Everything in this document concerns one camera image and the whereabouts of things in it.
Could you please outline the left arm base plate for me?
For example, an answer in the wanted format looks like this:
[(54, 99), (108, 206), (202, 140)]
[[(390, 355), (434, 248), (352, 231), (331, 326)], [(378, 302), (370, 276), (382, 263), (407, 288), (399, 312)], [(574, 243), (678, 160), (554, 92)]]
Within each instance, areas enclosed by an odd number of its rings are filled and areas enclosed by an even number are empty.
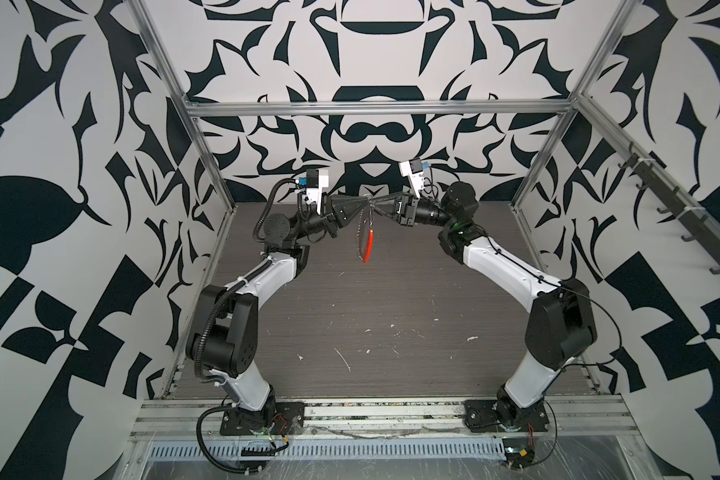
[(296, 432), (303, 427), (305, 404), (303, 402), (268, 402), (260, 411), (242, 407), (228, 408), (220, 426), (222, 436), (243, 436), (269, 433), (280, 436)]

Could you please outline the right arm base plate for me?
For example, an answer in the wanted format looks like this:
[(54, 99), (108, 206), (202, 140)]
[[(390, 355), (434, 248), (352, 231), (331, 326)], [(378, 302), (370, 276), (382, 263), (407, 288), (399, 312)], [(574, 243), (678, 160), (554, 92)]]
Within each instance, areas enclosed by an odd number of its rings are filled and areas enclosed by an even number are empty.
[(530, 407), (518, 408), (511, 400), (466, 400), (464, 425), (473, 433), (546, 432), (550, 417), (545, 405), (538, 401)]

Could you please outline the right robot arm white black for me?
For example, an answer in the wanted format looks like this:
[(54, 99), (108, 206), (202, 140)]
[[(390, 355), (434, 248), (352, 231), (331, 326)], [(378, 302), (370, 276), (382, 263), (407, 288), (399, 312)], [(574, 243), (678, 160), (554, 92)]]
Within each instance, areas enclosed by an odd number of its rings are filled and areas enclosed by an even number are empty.
[(455, 182), (439, 200), (397, 193), (372, 200), (370, 206), (403, 226), (439, 227), (446, 255), (494, 282), (528, 312), (526, 353), (497, 393), (496, 415), (502, 424), (515, 424), (541, 406), (562, 370), (596, 342), (587, 287), (577, 280), (546, 277), (501, 247), (474, 220), (479, 202), (471, 185)]

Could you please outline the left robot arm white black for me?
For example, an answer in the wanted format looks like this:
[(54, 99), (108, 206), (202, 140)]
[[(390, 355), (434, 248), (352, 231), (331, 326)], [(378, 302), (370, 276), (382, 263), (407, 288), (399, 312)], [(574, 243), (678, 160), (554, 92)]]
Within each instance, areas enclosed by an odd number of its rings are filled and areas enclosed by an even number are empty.
[(253, 231), (263, 246), (260, 262), (229, 284), (208, 285), (200, 293), (185, 343), (185, 355), (202, 383), (222, 389), (246, 413), (274, 408), (273, 387), (255, 364), (260, 308), (307, 266), (313, 235), (336, 237), (369, 206), (367, 197), (330, 195), (320, 204), (301, 199), (287, 216), (266, 206)]

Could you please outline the large keyring with red handle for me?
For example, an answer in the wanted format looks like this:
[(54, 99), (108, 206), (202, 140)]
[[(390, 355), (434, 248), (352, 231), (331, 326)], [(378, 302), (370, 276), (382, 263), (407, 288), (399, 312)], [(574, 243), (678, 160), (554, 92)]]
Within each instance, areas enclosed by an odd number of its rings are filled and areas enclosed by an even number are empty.
[(373, 225), (374, 209), (371, 201), (367, 200), (358, 217), (357, 229), (357, 250), (358, 258), (367, 263), (370, 259), (373, 242), (374, 242), (374, 225)]

